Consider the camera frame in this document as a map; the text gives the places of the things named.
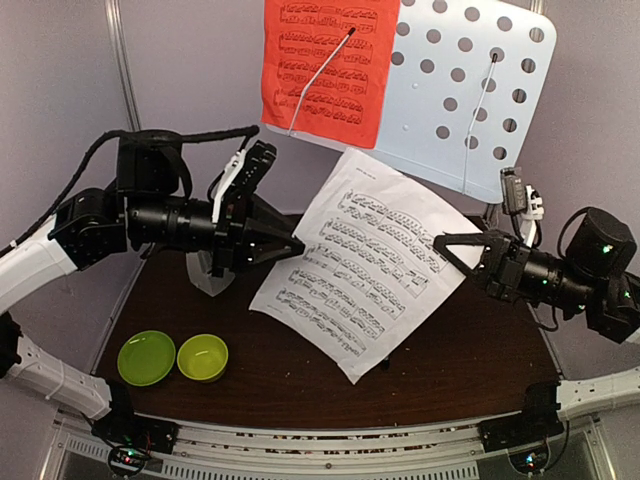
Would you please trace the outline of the grey metronome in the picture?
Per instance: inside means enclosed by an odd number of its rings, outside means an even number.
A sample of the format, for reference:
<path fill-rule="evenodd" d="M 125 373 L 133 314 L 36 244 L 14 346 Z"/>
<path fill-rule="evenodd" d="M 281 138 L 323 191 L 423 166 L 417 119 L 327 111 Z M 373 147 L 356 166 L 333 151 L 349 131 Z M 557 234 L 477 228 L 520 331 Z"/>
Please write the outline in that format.
<path fill-rule="evenodd" d="M 190 282 L 212 298 L 224 292 L 235 280 L 235 274 L 228 269 L 223 270 L 221 277 L 213 275 L 213 257 L 210 252 L 187 253 L 186 267 Z"/>

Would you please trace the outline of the white perforated music stand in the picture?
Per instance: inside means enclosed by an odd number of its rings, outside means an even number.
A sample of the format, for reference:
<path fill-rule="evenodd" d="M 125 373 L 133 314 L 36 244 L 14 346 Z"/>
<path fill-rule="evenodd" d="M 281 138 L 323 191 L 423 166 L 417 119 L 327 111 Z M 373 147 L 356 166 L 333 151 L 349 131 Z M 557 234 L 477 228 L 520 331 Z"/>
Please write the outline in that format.
<path fill-rule="evenodd" d="M 373 148 L 264 124 L 341 156 L 360 150 L 428 189 L 436 183 L 500 203 L 500 171 L 516 162 L 531 124 L 556 43 L 553 24 L 503 1 L 398 2 Z"/>

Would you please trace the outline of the white sheet music page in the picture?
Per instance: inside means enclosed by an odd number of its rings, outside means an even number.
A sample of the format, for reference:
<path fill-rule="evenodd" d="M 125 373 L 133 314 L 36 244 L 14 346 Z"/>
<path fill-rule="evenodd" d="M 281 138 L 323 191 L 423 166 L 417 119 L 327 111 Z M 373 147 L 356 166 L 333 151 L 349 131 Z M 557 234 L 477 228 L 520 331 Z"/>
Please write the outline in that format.
<path fill-rule="evenodd" d="M 477 230 L 425 186 L 347 148 L 295 228 L 303 254 L 277 262 L 249 308 L 292 328 L 357 383 L 463 282 L 435 237 Z"/>

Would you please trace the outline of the red sheet music page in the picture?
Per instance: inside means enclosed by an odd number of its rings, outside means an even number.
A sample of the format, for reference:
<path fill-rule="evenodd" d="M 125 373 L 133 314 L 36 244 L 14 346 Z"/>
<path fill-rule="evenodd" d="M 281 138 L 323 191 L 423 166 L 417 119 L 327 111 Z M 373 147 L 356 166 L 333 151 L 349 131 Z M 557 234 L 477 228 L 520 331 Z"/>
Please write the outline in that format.
<path fill-rule="evenodd" d="M 396 0 L 265 2 L 262 122 L 373 148 L 399 10 Z"/>

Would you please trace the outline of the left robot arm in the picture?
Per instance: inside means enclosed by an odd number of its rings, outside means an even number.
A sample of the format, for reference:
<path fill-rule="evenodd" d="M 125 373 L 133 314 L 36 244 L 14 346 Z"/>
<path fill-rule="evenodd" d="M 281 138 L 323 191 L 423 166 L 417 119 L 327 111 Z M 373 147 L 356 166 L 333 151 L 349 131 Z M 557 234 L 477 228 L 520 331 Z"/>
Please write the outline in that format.
<path fill-rule="evenodd" d="M 12 319 L 11 308 L 52 281 L 103 259 L 160 247 L 204 253 L 208 277 L 300 256 L 304 244 L 291 221 L 257 195 L 276 159 L 257 126 L 197 134 L 111 130 L 118 143 L 116 175 L 104 188 L 67 186 L 48 210 L 1 252 L 1 374 L 83 414 L 93 433 L 133 444 L 147 433 L 124 385 L 94 377 L 44 352 Z M 239 139 L 239 149 L 193 197 L 182 150 L 189 144 Z"/>

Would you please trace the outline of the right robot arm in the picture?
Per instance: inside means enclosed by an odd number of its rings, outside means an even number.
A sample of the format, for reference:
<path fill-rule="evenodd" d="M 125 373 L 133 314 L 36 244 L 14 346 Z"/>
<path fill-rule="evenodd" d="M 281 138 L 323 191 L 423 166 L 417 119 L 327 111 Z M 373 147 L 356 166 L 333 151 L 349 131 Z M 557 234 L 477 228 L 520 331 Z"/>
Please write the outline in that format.
<path fill-rule="evenodd" d="M 583 315 L 589 329 L 617 343 L 639 340 L 639 278 L 626 268 L 637 251 L 629 227 L 612 214 L 585 207 L 571 218 L 580 224 L 556 254 L 527 246 L 499 230 L 442 234 L 435 250 L 496 300 L 522 300 L 551 307 L 554 319 Z M 535 440 L 551 420 L 568 420 L 639 400 L 639 370 L 577 381 L 536 384 L 513 419 L 519 440 Z"/>

